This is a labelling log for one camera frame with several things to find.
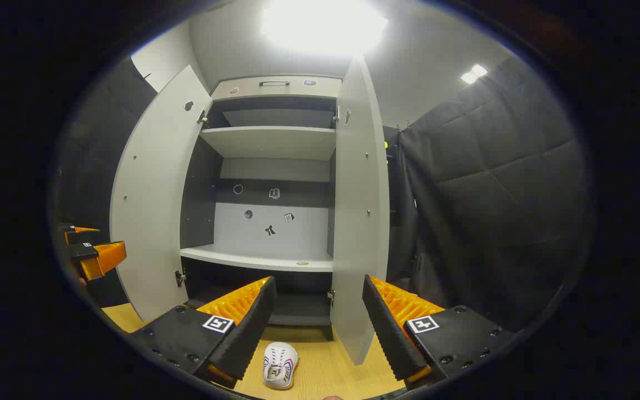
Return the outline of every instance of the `wooden floor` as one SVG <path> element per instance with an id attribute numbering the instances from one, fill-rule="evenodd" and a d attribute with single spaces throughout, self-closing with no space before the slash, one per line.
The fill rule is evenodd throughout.
<path id="1" fill-rule="evenodd" d="M 145 325 L 130 304 L 107 307 L 103 311 L 126 332 L 134 332 Z M 267 345 L 276 341 L 291 344 L 299 355 L 298 367 L 293 373 L 293 387 L 285 391 L 265 387 L 261 378 L 263 353 Z M 327 396 L 355 400 L 402 387 L 404 382 L 397 382 L 394 378 L 376 336 L 365 362 L 355 366 L 340 341 L 328 342 L 319 329 L 269 326 L 263 332 L 246 375 L 236 383 L 234 390 L 249 396 L 279 400 L 322 400 Z"/>

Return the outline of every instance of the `black curtain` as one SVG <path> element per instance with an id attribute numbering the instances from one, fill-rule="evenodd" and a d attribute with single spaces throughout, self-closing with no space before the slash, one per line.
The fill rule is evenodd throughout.
<path id="1" fill-rule="evenodd" d="M 558 100 L 510 58 L 404 129 L 399 158 L 418 213 L 412 288 L 525 327 L 592 234 L 584 154 Z"/>
<path id="2" fill-rule="evenodd" d="M 156 95 L 127 57 L 79 99 L 61 135 L 56 198 L 61 220 L 109 235 L 117 164 L 132 129 Z"/>

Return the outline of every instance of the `cabinet handle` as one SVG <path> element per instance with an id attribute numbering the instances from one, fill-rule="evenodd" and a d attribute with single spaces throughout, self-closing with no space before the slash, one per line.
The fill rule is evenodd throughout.
<path id="1" fill-rule="evenodd" d="M 288 86 L 290 84 L 290 81 L 263 81 L 259 82 L 258 85 L 263 86 L 264 83 L 285 83 L 285 86 Z"/>

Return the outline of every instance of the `sticker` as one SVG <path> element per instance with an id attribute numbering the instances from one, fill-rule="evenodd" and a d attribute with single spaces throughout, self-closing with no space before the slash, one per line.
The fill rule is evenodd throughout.
<path id="1" fill-rule="evenodd" d="M 439 327 L 439 324 L 431 316 L 409 319 L 408 322 L 414 333 L 428 332 Z"/>
<path id="2" fill-rule="evenodd" d="M 216 330 L 216 332 L 226 333 L 232 323 L 233 319 L 211 316 L 211 318 L 207 319 L 202 326 L 206 329 Z"/>

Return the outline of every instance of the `orange soft pad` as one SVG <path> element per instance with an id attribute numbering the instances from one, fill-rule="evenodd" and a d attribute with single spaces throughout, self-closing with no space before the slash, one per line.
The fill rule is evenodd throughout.
<path id="1" fill-rule="evenodd" d="M 254 283 L 249 283 L 242 288 L 236 289 L 231 293 L 224 294 L 220 298 L 215 299 L 215 301 L 208 302 L 197 308 L 197 311 L 205 312 L 212 316 L 233 319 L 238 326 L 269 278 L 270 276 L 267 276 L 266 278 L 259 279 Z"/>
<path id="2" fill-rule="evenodd" d="M 83 274 L 86 275 L 86 279 L 89 281 L 104 275 L 104 273 L 100 271 L 100 261 L 97 258 L 81 260 L 81 269 L 83 270 Z"/>
<path id="3" fill-rule="evenodd" d="M 93 246 L 98 252 L 100 272 L 105 275 L 127 257 L 125 242 L 115 242 Z"/>
<path id="4" fill-rule="evenodd" d="M 407 334 L 407 331 L 404 330 L 404 322 L 408 319 L 430 316 L 430 314 L 435 314 L 444 310 L 444 308 L 439 307 L 432 302 L 427 302 L 416 294 L 411 294 L 404 291 L 404 289 L 399 289 L 393 284 L 380 281 L 380 279 L 376 279 L 373 276 L 370 276 L 369 278 L 372 283 L 374 283 L 374 286 L 380 296 L 382 296 L 382 299 L 389 308 L 394 320 L 399 324 L 402 332 L 406 334 L 409 340 L 411 340 L 411 338 Z"/>

